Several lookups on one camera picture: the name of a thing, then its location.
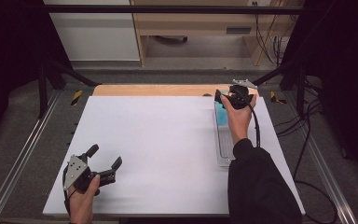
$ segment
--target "cable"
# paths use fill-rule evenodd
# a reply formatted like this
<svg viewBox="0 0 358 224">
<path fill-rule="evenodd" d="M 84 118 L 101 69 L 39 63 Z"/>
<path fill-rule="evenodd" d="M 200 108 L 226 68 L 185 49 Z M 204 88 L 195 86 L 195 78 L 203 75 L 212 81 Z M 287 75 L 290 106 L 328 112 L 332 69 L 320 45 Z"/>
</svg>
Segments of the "cable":
<svg viewBox="0 0 358 224">
<path fill-rule="evenodd" d="M 306 120 L 306 122 L 307 122 L 307 124 L 308 124 L 308 131 L 307 131 L 307 135 L 306 135 L 306 138 L 305 138 L 303 147 L 301 148 L 299 158 L 298 158 L 298 160 L 297 160 L 297 164 L 296 164 L 295 171 L 294 171 L 294 173 L 293 173 L 293 180 L 294 180 L 297 184 L 304 184 L 304 185 L 307 185 L 307 186 L 309 186 L 309 187 L 311 187 L 311 188 L 313 188 L 313 189 L 316 189 L 316 190 L 318 190 L 319 192 L 321 192 L 322 195 L 323 195 L 325 198 L 327 198 L 327 200 L 332 204 L 333 209 L 334 209 L 334 218 L 333 218 L 333 221 L 331 221 L 331 222 L 321 222 L 321 221 L 315 219 L 314 217 L 311 217 L 311 216 L 308 215 L 308 214 L 306 214 L 305 216 L 306 216 L 307 218 L 309 218 L 310 220 L 314 221 L 315 223 L 320 223 L 320 224 L 332 224 L 332 223 L 336 223 L 336 221 L 337 221 L 337 219 L 338 219 L 338 211 L 337 211 L 337 208 L 336 208 L 335 204 L 334 204 L 333 201 L 330 199 L 330 197 L 329 197 L 326 193 L 324 193 L 321 189 L 317 188 L 316 186 L 314 186 L 314 185 L 312 185 L 312 184 L 310 184 L 310 183 L 307 183 L 307 182 L 305 182 L 305 181 L 296 180 L 296 174 L 297 174 L 297 171 L 298 171 L 298 167 L 299 167 L 299 164 L 300 164 L 301 161 L 302 161 L 302 158 L 303 158 L 303 155 L 304 155 L 304 152 L 305 152 L 305 149 L 306 149 L 308 140 L 309 140 L 309 138 L 310 138 L 310 109 L 311 109 L 310 106 L 312 105 L 312 103 L 314 103 L 314 102 L 316 102 L 316 101 L 317 101 L 317 100 L 312 101 L 312 102 L 308 105 L 308 108 L 307 108 L 307 114 L 306 114 L 306 115 L 307 115 L 307 116 L 306 116 L 307 120 Z"/>
<path fill-rule="evenodd" d="M 277 59 L 277 65 L 281 65 L 280 59 L 283 58 L 283 53 L 281 53 L 281 43 L 282 38 L 274 36 L 274 41 L 272 43 L 273 49 L 274 49 L 274 55 Z"/>
<path fill-rule="evenodd" d="M 255 114 L 255 111 L 253 109 L 253 107 L 251 106 L 251 104 L 246 100 L 246 98 L 243 96 L 243 94 L 240 91 L 235 91 L 233 92 L 235 94 L 239 94 L 243 101 L 249 106 L 249 108 L 252 111 L 252 114 L 254 115 L 255 118 L 255 143 L 257 147 L 260 147 L 260 126 L 258 125 L 258 120 L 257 120 L 257 115 Z"/>
<path fill-rule="evenodd" d="M 268 57 L 272 60 L 272 57 L 271 57 L 271 54 L 269 53 L 270 52 L 270 50 L 269 50 L 269 47 L 268 47 L 268 50 L 267 50 L 267 53 L 268 53 Z"/>
<path fill-rule="evenodd" d="M 68 166 L 65 167 L 65 169 L 63 169 L 63 175 L 62 175 L 62 185 L 64 186 L 65 185 L 65 177 L 66 177 L 66 174 L 68 172 Z M 71 196 L 75 193 L 72 192 L 72 194 L 68 197 L 68 192 L 67 190 L 63 190 L 63 196 L 64 196 L 64 201 L 63 203 L 65 204 L 65 208 L 66 208 L 66 211 L 68 212 L 68 215 L 71 216 L 71 204 L 70 204 L 70 201 L 69 199 L 71 198 Z"/>
<path fill-rule="evenodd" d="M 263 40 L 263 36 L 260 33 L 259 27 L 258 27 L 258 14 L 255 14 L 255 39 L 257 40 L 258 46 L 260 46 L 260 48 L 263 50 L 263 52 L 267 55 L 268 60 L 271 63 L 275 63 L 274 61 L 272 61 L 272 59 L 269 57 L 269 54 L 267 52 L 267 48 L 266 48 L 266 43 Z"/>
<path fill-rule="evenodd" d="M 310 111 L 308 113 L 306 113 L 306 116 L 311 116 L 311 115 L 314 115 L 316 114 L 317 112 L 321 111 L 322 108 L 321 108 L 321 104 L 317 104 L 317 105 L 314 105 L 313 107 L 310 108 Z M 283 123 L 279 123 L 277 125 L 275 125 L 274 127 L 278 127 L 280 125 L 283 125 L 283 124 L 286 124 L 286 123 L 290 123 L 291 121 L 293 121 L 294 119 L 298 118 L 298 116 L 295 116 L 293 119 L 290 119 L 289 121 L 286 121 L 286 122 L 283 122 Z M 304 126 L 305 124 L 305 121 L 303 119 L 298 119 L 294 124 L 292 124 L 290 127 L 286 128 L 285 130 L 283 131 L 280 131 L 279 133 L 277 133 L 277 136 L 278 137 L 283 137 L 283 136 L 286 136 L 290 133 L 293 133 L 295 132 L 296 130 L 298 130 L 299 128 L 301 128 L 302 126 Z"/>
</svg>

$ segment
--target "black sleeve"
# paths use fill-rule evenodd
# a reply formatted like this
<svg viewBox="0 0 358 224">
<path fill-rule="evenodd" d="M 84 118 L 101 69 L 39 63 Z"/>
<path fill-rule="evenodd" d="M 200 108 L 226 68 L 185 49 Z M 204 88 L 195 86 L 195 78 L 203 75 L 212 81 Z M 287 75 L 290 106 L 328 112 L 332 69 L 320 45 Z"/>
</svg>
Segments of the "black sleeve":
<svg viewBox="0 0 358 224">
<path fill-rule="evenodd" d="M 228 171 L 228 208 L 232 224 L 302 222 L 292 191 L 269 153 L 241 139 Z"/>
</svg>

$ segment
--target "aluminum rail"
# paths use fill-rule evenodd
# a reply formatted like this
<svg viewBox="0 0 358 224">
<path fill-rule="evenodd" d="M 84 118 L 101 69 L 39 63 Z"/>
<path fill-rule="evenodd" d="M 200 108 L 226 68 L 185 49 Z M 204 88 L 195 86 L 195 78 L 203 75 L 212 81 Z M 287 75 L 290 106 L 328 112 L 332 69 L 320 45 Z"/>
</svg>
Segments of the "aluminum rail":
<svg viewBox="0 0 358 224">
<path fill-rule="evenodd" d="M 295 96 L 292 93 L 285 93 L 286 99 L 292 108 L 293 112 L 296 113 L 296 100 Z M 304 139 L 306 139 L 308 132 L 308 125 L 305 124 L 300 130 Z M 329 165 L 327 164 L 324 156 L 321 153 L 321 150 L 318 148 L 315 139 L 310 133 L 310 139 L 308 142 L 308 147 L 310 151 L 310 156 L 312 157 L 313 163 L 318 170 L 318 173 L 324 182 L 324 187 L 330 196 L 331 200 L 337 207 L 338 216 L 342 224 L 357 224 L 356 218 L 348 205 L 347 200 L 341 188 L 339 187 L 338 182 L 334 178 L 333 172 L 331 171 Z"/>
<path fill-rule="evenodd" d="M 304 7 L 225 7 L 225 6 L 121 6 L 121 5 L 22 5 L 22 9 L 49 13 L 174 13 L 174 14 L 259 14 L 303 15 L 323 12 Z"/>
<path fill-rule="evenodd" d="M 21 176 L 21 172 L 24 169 L 28 159 L 30 158 L 34 148 L 39 140 L 40 135 L 42 134 L 43 130 L 48 123 L 48 120 L 54 110 L 55 105 L 57 104 L 58 98 L 60 96 L 60 91 L 54 91 L 51 95 L 49 100 L 49 107 L 48 111 L 46 112 L 45 116 L 42 119 L 39 119 L 34 126 L 31 134 L 29 135 L 25 145 L 23 146 L 19 157 L 16 159 L 15 163 L 13 164 L 10 172 L 5 179 L 5 182 L 2 184 L 0 188 L 0 214 L 11 194 L 14 187 L 16 186 L 17 181 Z"/>
</svg>

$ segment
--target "human hand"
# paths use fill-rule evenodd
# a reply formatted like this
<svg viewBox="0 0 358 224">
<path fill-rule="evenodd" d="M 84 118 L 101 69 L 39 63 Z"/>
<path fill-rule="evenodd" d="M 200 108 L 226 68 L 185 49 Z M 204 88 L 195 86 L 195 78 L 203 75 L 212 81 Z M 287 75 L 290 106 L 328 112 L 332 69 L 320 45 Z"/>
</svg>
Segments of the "human hand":
<svg viewBox="0 0 358 224">
<path fill-rule="evenodd" d="M 77 192 L 74 186 L 69 188 L 68 195 L 72 195 L 69 202 L 71 223 L 92 223 L 92 202 L 98 187 L 100 187 L 100 176 L 96 175 L 89 183 L 89 188 L 84 194 Z"/>
<path fill-rule="evenodd" d="M 249 102 L 252 107 L 255 107 L 256 96 L 252 97 L 252 101 Z M 243 109 L 234 109 L 228 98 L 224 95 L 220 96 L 222 104 L 227 111 L 228 127 L 231 131 L 231 137 L 233 144 L 237 144 L 242 138 L 248 138 L 248 128 L 252 118 L 252 111 L 249 106 Z"/>
</svg>

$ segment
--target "table surface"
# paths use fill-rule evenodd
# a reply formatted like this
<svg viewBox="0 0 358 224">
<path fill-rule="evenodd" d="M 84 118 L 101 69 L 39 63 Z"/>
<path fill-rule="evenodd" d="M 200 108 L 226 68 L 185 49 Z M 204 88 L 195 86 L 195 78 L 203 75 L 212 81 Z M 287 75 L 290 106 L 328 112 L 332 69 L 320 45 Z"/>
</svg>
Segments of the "table surface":
<svg viewBox="0 0 358 224">
<path fill-rule="evenodd" d="M 109 169 L 118 156 L 123 164 L 117 170 L 117 182 L 102 187 L 95 198 L 95 214 L 227 216 L 228 169 L 217 165 L 213 98 L 200 96 L 214 95 L 216 89 L 224 88 L 228 89 L 227 85 L 97 87 L 86 104 L 43 213 L 67 216 L 62 202 L 62 170 L 71 155 L 81 155 L 98 144 L 99 151 L 89 159 L 92 171 Z M 261 97 L 255 112 L 261 146 L 271 154 L 305 214 Z M 255 133 L 249 135 L 254 141 Z"/>
</svg>

